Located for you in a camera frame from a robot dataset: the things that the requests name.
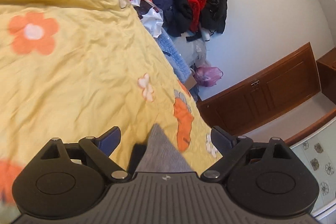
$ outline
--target black coat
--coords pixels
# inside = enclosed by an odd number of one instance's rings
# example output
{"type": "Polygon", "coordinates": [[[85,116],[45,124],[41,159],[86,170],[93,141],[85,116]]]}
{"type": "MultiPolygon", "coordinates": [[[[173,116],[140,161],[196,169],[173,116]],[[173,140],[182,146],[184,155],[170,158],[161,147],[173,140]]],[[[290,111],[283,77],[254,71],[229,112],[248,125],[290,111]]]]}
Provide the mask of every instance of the black coat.
{"type": "Polygon", "coordinates": [[[201,10],[200,22],[203,28],[223,33],[227,13],[227,0],[207,0],[201,10]]]}
{"type": "Polygon", "coordinates": [[[180,37],[181,33],[186,32],[193,20],[193,11],[187,0],[173,0],[170,11],[163,13],[168,19],[167,33],[173,37],[180,37]]]}

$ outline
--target orange flower pattern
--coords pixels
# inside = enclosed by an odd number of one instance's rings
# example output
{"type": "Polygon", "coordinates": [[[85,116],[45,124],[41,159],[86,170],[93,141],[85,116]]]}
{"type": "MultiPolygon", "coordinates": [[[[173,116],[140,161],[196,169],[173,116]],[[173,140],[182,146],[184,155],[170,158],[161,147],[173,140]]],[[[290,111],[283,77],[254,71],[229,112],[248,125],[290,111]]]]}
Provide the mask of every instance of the orange flower pattern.
{"type": "Polygon", "coordinates": [[[15,204],[12,196],[12,185],[22,168],[8,160],[0,160],[0,199],[4,202],[15,204]]]}
{"type": "Polygon", "coordinates": [[[189,148],[191,138],[191,124],[194,116],[191,114],[191,108],[187,104],[187,100],[182,92],[174,90],[175,104],[174,104],[174,117],[177,119],[177,148],[180,152],[184,152],[189,148]]]}
{"type": "Polygon", "coordinates": [[[54,18],[44,18],[43,13],[28,12],[25,16],[12,17],[8,31],[15,36],[11,44],[15,53],[24,55],[35,49],[49,55],[55,48],[52,35],[58,32],[58,23],[54,18]]]}

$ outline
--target floral blanket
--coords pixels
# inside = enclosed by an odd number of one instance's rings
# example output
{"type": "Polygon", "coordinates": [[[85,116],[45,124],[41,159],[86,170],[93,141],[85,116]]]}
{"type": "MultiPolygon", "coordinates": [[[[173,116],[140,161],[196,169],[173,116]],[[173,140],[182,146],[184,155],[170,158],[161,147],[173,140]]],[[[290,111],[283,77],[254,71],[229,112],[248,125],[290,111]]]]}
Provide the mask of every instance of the floral blanket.
{"type": "Polygon", "coordinates": [[[0,0],[0,223],[18,214],[11,186],[52,137],[122,137],[111,158],[127,168],[158,123],[201,173],[221,155],[128,0],[0,0]]]}

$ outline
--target metal rivet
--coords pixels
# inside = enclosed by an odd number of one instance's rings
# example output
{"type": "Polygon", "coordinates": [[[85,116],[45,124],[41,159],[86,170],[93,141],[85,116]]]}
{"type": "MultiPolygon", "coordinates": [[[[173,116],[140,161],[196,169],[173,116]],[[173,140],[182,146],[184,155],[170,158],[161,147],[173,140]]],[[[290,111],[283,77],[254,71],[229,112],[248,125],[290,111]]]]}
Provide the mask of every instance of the metal rivet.
{"type": "Polygon", "coordinates": [[[123,170],[114,171],[111,174],[111,177],[114,179],[125,179],[128,176],[128,173],[123,170]]]}
{"type": "Polygon", "coordinates": [[[208,179],[216,179],[220,176],[220,173],[216,170],[206,170],[203,175],[208,179]]]}

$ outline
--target door latch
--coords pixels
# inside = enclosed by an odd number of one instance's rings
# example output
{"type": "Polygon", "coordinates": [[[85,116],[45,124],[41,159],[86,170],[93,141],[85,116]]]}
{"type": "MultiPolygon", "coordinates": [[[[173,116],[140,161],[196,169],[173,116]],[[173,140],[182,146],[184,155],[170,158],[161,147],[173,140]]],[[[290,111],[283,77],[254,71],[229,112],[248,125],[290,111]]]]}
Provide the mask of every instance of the door latch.
{"type": "Polygon", "coordinates": [[[252,83],[251,86],[255,86],[255,85],[259,85],[259,84],[260,84],[260,81],[258,80],[256,82],[252,83]]]}

